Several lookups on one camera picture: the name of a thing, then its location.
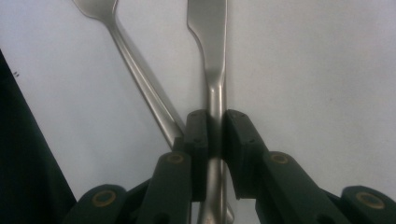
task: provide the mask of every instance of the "silverware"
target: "silverware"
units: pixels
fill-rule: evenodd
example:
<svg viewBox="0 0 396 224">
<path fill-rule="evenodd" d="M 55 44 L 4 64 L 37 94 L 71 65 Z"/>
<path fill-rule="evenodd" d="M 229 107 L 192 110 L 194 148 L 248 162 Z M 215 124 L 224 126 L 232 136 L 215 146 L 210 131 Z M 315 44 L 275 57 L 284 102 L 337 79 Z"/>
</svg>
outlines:
<svg viewBox="0 0 396 224">
<path fill-rule="evenodd" d="M 117 2 L 118 0 L 74 0 L 76 6 L 85 16 L 97 19 L 107 27 L 167 143 L 172 147 L 175 138 L 183 136 L 183 132 L 177 125 L 176 116 L 172 115 L 168 109 L 169 106 L 166 106 L 161 96 L 155 91 L 122 38 L 115 18 Z"/>
<path fill-rule="evenodd" d="M 226 165 L 221 159 L 222 117 L 226 110 L 227 0 L 189 0 L 187 22 L 204 57 L 209 115 L 206 200 L 201 203 L 198 223 L 224 224 L 233 221 L 232 211 L 227 213 Z"/>
</svg>

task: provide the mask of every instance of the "spoon handle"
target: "spoon handle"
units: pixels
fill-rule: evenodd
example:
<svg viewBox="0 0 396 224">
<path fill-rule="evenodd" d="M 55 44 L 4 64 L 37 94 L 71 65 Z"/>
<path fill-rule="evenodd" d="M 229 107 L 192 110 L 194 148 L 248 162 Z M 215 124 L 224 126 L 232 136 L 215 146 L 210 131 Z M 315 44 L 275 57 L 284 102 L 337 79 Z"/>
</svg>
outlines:
<svg viewBox="0 0 396 224">
<path fill-rule="evenodd" d="M 160 95 L 155 91 L 154 87 L 149 82 L 148 77 L 145 75 L 143 69 L 137 63 L 136 58 L 129 50 L 128 46 L 123 39 L 120 30 L 115 22 L 106 23 L 108 31 L 111 33 L 114 42 L 125 61 L 128 70 L 131 72 L 135 83 L 137 84 L 140 92 L 148 104 L 151 113 L 156 119 L 161 131 L 170 147 L 173 146 L 175 138 L 183 136 L 183 132 L 177 125 L 175 117 L 169 111 L 168 107 L 164 104 Z"/>
</svg>

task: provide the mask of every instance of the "stainless steel spoon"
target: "stainless steel spoon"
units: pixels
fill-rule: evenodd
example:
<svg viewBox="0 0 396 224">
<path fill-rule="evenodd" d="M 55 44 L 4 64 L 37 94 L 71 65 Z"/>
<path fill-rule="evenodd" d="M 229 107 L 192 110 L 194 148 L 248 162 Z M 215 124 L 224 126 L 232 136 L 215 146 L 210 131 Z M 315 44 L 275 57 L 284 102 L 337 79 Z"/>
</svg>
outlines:
<svg viewBox="0 0 396 224">
<path fill-rule="evenodd" d="M 177 125 L 176 116 L 172 115 L 168 109 L 169 106 L 165 105 L 160 95 L 155 91 L 122 38 L 115 17 L 117 2 L 118 0 L 74 0 L 74 3 L 85 16 L 97 19 L 107 27 L 151 113 L 157 120 L 166 141 L 172 147 L 175 138 L 183 136 L 183 132 Z"/>
</svg>

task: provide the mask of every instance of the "white surface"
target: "white surface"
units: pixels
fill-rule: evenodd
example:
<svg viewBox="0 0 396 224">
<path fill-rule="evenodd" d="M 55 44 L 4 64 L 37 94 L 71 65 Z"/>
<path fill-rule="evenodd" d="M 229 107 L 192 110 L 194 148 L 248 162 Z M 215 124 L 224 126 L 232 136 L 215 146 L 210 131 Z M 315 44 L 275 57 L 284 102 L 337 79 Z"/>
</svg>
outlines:
<svg viewBox="0 0 396 224">
<path fill-rule="evenodd" d="M 187 1 L 120 0 L 119 24 L 183 120 L 205 107 Z M 106 27 L 71 0 L 0 2 L 0 48 L 76 197 L 130 189 L 169 151 Z M 396 3 L 229 1 L 228 107 L 339 195 L 396 199 Z M 259 223 L 231 199 L 235 223 Z"/>
</svg>

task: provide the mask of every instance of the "black object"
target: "black object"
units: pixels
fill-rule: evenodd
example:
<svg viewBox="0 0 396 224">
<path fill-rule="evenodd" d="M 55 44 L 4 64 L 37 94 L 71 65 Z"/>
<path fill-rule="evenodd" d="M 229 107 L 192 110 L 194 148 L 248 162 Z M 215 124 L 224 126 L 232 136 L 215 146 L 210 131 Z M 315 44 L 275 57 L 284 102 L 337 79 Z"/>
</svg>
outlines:
<svg viewBox="0 0 396 224">
<path fill-rule="evenodd" d="M 0 54 L 0 223 L 62 223 L 75 203 Z"/>
<path fill-rule="evenodd" d="M 103 189 L 84 195 L 71 215 L 78 220 L 85 214 L 91 219 L 84 223 L 98 224 L 190 223 L 191 202 L 205 197 L 206 123 L 204 110 L 189 114 L 184 139 L 176 140 L 174 152 L 160 157 L 152 179 L 121 194 L 118 202 L 134 201 L 134 206 L 114 204 L 117 210 L 110 216 L 114 222 L 98 218 L 102 210 L 92 205 L 92 195 Z M 228 110 L 224 123 L 227 150 L 223 158 L 230 168 L 235 195 L 257 200 L 261 223 L 396 223 L 396 203 L 386 195 L 366 187 L 349 187 L 341 198 L 334 196 L 320 189 L 293 157 L 268 151 L 247 115 Z M 69 223 L 78 222 L 67 219 L 64 224 Z"/>
<path fill-rule="evenodd" d="M 0 65 L 0 223 L 190 223 L 191 202 L 205 199 L 204 110 L 189 114 L 185 137 L 160 157 L 152 179 L 129 191 L 103 185 L 76 203 L 4 59 Z M 348 187 L 338 198 L 290 155 L 268 151 L 247 115 L 228 110 L 224 124 L 235 195 L 257 200 L 261 223 L 396 223 L 396 203 L 381 192 Z"/>
</svg>

